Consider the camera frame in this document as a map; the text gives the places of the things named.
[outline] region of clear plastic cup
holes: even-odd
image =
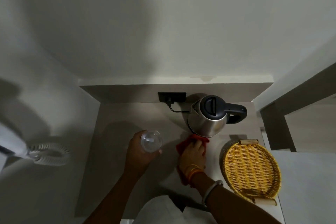
[[[141,146],[146,152],[155,152],[162,146],[161,135],[156,130],[148,130],[141,136]]]

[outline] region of silver bracelet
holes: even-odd
[[[210,188],[208,188],[207,192],[205,192],[204,197],[202,198],[202,205],[206,206],[206,205],[205,205],[205,201],[207,200],[207,198],[208,198],[210,192],[212,192],[212,190],[213,190],[217,185],[222,185],[222,186],[223,186],[223,181],[221,181],[221,180],[217,180],[217,181],[215,181],[214,184],[212,184],[212,185],[210,186]]]

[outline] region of black kettle handle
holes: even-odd
[[[228,118],[226,124],[235,124],[241,122],[247,116],[246,107],[242,105],[225,103],[225,112],[228,114],[233,114],[233,116]]]

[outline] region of forearm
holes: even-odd
[[[137,180],[137,177],[124,173],[84,224],[119,224]]]
[[[195,174],[192,183],[204,197],[214,183],[205,173]],[[269,223],[279,222],[258,206],[233,194],[222,186],[216,186],[209,194],[206,205],[217,223]]]

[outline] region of electric kettle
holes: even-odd
[[[246,116],[246,107],[225,103],[220,97],[210,95],[192,104],[188,125],[199,136],[213,137],[224,128],[225,124],[241,122]]]

